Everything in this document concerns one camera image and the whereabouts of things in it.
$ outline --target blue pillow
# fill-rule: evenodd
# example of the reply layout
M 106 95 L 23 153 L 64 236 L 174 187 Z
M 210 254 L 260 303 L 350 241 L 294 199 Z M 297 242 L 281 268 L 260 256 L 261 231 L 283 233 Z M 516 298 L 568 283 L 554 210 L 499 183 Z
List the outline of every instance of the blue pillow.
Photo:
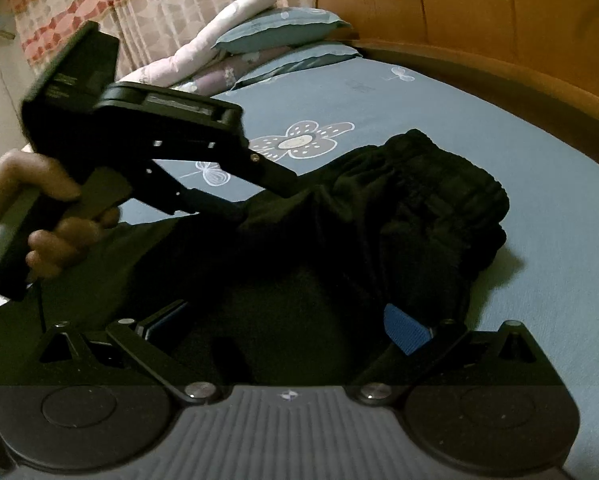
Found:
M 215 47 L 246 54 L 278 46 L 300 46 L 326 38 L 338 27 L 350 27 L 337 14 L 310 7 L 265 10 L 225 32 Z
M 305 70 L 307 68 L 331 65 L 347 59 L 353 59 L 354 57 L 361 57 L 361 54 L 354 48 L 337 43 L 337 41 L 321 41 L 305 45 L 251 70 L 251 72 L 238 79 L 232 90 L 272 78 L 273 76 L 288 74 L 289 72 L 296 72 L 297 70 Z

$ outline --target pillow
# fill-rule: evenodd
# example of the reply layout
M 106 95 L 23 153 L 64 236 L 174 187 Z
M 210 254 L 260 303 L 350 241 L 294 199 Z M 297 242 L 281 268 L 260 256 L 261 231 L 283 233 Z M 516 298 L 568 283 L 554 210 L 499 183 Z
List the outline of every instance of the pillow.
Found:
M 171 57 L 164 57 L 124 76 L 121 81 L 171 86 L 194 74 L 217 56 L 213 45 L 217 39 L 244 20 L 264 9 L 273 7 L 276 0 L 237 0 L 224 7 L 190 42 Z
M 320 43 L 305 45 L 251 70 L 251 72 L 241 77 L 231 90 L 242 88 L 280 74 L 330 65 L 346 61 L 347 59 L 353 59 L 354 57 L 361 57 L 361 54 L 354 48 L 337 43 L 337 41 L 321 41 Z
M 231 54 L 257 52 L 276 46 L 300 46 L 324 40 L 338 27 L 350 27 L 336 14 L 310 7 L 273 9 L 232 28 L 215 47 Z
M 191 94 L 211 97 L 230 88 L 254 68 L 263 65 L 275 57 L 286 54 L 291 50 L 289 46 L 269 48 L 261 52 L 250 52 L 239 56 L 230 56 L 227 59 L 214 63 L 190 78 L 171 86 L 173 90 L 189 92 Z

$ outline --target folded blanket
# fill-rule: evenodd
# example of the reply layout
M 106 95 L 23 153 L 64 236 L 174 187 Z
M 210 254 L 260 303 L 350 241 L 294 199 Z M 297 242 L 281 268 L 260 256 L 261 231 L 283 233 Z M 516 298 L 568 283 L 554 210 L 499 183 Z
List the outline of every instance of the folded blanket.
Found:
M 171 57 L 159 59 L 135 72 L 124 76 L 121 81 L 132 81 L 155 86 L 171 86 L 194 74 L 218 54 L 213 45 L 231 28 L 249 20 L 263 10 L 273 7 L 276 0 L 237 0 L 224 7 L 189 43 Z
M 242 76 L 264 63 L 291 51 L 291 47 L 279 46 L 260 52 L 227 57 L 171 86 L 173 90 L 211 97 L 233 88 Z

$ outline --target blue bed sheet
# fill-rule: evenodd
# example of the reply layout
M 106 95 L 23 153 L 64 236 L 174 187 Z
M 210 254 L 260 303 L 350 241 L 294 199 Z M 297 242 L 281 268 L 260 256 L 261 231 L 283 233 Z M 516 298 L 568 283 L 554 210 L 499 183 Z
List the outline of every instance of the blue bed sheet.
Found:
M 546 132 L 463 91 L 367 59 L 277 76 L 218 96 L 244 110 L 252 146 L 297 173 L 418 128 L 499 180 L 508 241 L 473 288 L 469 324 L 522 320 L 582 415 L 567 469 L 599 479 L 599 165 Z M 215 164 L 161 161 L 188 187 L 229 200 L 259 189 Z M 135 201 L 123 219 L 164 218 Z

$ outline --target round black pad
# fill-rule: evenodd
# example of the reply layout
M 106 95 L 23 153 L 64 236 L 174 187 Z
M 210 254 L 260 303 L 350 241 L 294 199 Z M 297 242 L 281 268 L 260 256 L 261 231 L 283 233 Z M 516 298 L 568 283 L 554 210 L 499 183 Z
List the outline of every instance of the round black pad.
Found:
M 160 386 L 15 386 L 0 405 L 0 437 L 19 463 L 86 472 L 147 450 L 171 420 Z
M 563 386 L 418 386 L 407 431 L 423 450 L 484 476 L 524 476 L 560 465 L 579 429 Z

